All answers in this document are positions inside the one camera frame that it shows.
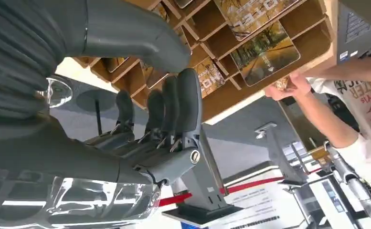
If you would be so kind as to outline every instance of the metal pole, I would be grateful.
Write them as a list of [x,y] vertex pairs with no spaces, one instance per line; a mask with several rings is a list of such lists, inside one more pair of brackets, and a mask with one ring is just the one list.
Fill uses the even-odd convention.
[[102,134],[102,126],[101,126],[101,112],[99,111],[99,101],[95,100],[95,113],[97,115],[97,127],[98,127],[98,135]]
[[309,170],[306,168],[305,164],[303,163],[302,161],[302,158],[300,157],[297,149],[295,148],[294,146],[294,143],[291,143],[291,148],[292,148],[292,151],[295,153],[295,155],[297,156],[298,160],[299,160],[299,163],[300,165],[302,166],[303,170],[305,171],[306,174],[309,175]]

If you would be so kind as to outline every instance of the red rope barrier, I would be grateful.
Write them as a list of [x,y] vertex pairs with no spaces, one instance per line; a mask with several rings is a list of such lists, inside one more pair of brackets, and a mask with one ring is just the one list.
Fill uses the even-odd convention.
[[[317,172],[321,169],[322,168],[317,168],[313,171],[310,171],[309,174],[315,173],[315,172]],[[244,189],[247,189],[247,188],[256,187],[258,185],[263,185],[263,184],[279,181],[279,180],[282,180],[282,179],[284,179],[284,177],[274,177],[274,178],[269,178],[269,179],[253,181],[253,182],[249,182],[249,183],[246,183],[246,184],[230,187],[230,188],[227,189],[227,191],[230,194],[230,193],[238,192],[238,191],[241,191],[241,190],[244,190]],[[220,192],[222,194],[224,194],[224,189],[221,188]],[[170,204],[182,203],[182,202],[184,202],[185,199],[190,198],[190,197],[192,197],[191,193],[187,193],[187,194],[183,194],[183,195],[179,195],[179,196],[175,196],[175,197],[170,197],[170,198],[164,198],[164,199],[160,200],[159,207],[170,205]]]

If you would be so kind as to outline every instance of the wooden shelf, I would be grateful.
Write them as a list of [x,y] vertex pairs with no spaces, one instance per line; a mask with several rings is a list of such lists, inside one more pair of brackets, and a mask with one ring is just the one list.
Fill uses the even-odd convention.
[[114,72],[111,73],[111,83],[116,83],[120,78],[127,74],[140,60],[136,57],[129,57]]
[[185,26],[183,26],[182,30],[184,30],[185,37],[187,38],[188,44],[190,44],[191,50],[194,50],[199,45],[199,42],[190,34],[190,31]]
[[134,97],[136,94],[146,88],[145,73],[140,66],[140,63],[136,64],[130,69],[124,77],[113,83],[119,89],[125,89],[129,92],[130,97]]
[[[267,24],[263,25],[260,29],[256,30],[252,35],[248,36],[246,39],[242,41],[238,41],[236,37],[234,36],[232,30],[230,29],[229,26],[224,26],[222,29],[220,29],[217,33],[215,33],[212,37],[207,39],[204,44],[209,49],[215,59],[222,59],[226,55],[230,54],[233,50],[237,49],[240,47],[242,44],[246,43],[253,37],[255,37],[257,34],[259,34],[261,31],[263,31],[265,28],[270,26],[272,23],[275,21],[281,19],[282,17],[286,16],[288,13],[293,13],[295,9],[299,8],[299,11],[301,10],[308,10],[308,11],[320,11],[319,8],[313,8],[314,5],[319,3],[319,0],[302,0],[296,2],[294,5],[289,7],[286,11],[278,15],[277,17],[273,18],[270,20]],[[318,16],[317,21],[319,22],[324,18],[324,14],[321,11],[320,14],[315,14],[315,16]],[[296,24],[295,21],[284,21],[283,24],[285,27],[293,27],[296,31],[304,31],[305,29],[308,29],[308,25],[305,23],[298,23]]]
[[173,11],[174,14],[179,15],[179,18],[185,18],[188,20],[191,18],[195,13],[202,9],[206,4],[208,4],[210,0],[193,0],[188,6],[184,9],[180,9],[178,5],[175,3],[174,0],[163,0],[163,2],[169,6],[170,10]]
[[194,50],[192,50],[192,55],[188,67],[193,68],[208,57],[209,55],[205,52],[205,50],[200,45],[198,45]]
[[195,30],[201,41],[206,41],[217,31],[227,25],[226,19],[214,1],[208,2],[200,11],[188,19],[190,24],[195,24]]
[[138,105],[141,109],[147,108],[147,98],[148,94],[150,93],[150,90],[148,88],[144,88],[139,93],[137,93],[135,96],[132,97],[132,101]]
[[322,23],[327,17],[325,12],[324,2],[308,0],[282,17],[279,21],[286,33],[293,40],[308,29]]
[[232,77],[232,83],[238,90],[241,90],[242,88],[247,87],[240,73]]
[[237,69],[236,63],[230,55],[225,56],[223,59],[216,61],[215,63],[227,76],[226,79],[239,73],[239,69]]
[[324,23],[325,22],[315,26],[295,39],[295,46],[301,54],[300,59],[296,62],[288,65],[275,74],[264,78],[253,87],[243,87],[241,90],[237,90],[237,88],[235,88],[231,82],[226,82],[225,85],[217,89],[215,93],[212,93],[210,96],[204,98],[203,121],[209,120],[212,117],[220,114],[221,112],[248,98],[256,92],[259,92],[266,86],[284,77],[295,69],[327,52],[331,41],[322,30],[324,26],[322,24]]
[[74,57],[77,63],[79,63],[83,68],[93,67],[101,58],[100,57]]

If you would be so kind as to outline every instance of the picture card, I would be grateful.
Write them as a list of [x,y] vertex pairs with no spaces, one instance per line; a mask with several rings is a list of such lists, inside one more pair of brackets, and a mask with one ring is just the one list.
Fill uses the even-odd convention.
[[208,57],[194,67],[201,84],[202,98],[224,85],[225,80],[218,67]]
[[298,0],[214,0],[228,19],[236,39],[241,41]]
[[278,21],[234,50],[231,56],[248,86],[300,58],[298,49]]

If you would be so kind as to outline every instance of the wooden cubby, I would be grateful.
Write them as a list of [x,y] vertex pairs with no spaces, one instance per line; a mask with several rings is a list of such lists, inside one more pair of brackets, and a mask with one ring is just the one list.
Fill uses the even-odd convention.
[[[176,29],[183,27],[190,44],[192,56],[189,67],[205,58],[213,59],[225,78],[225,84],[203,99],[203,121],[207,121],[261,91],[276,80],[320,57],[329,50],[331,26],[324,7],[324,0],[298,0],[277,17],[270,20],[243,41],[232,33],[225,17],[213,0],[193,0],[180,9],[174,0],[126,0],[151,10],[161,2],[170,17],[169,24]],[[276,21],[280,21],[300,52],[300,59],[275,74],[259,81],[252,87],[244,79],[230,53]],[[114,72],[103,70],[103,62],[93,64],[96,75],[110,81],[117,89],[130,92],[141,108],[146,107],[149,89],[139,59],[130,57]]]

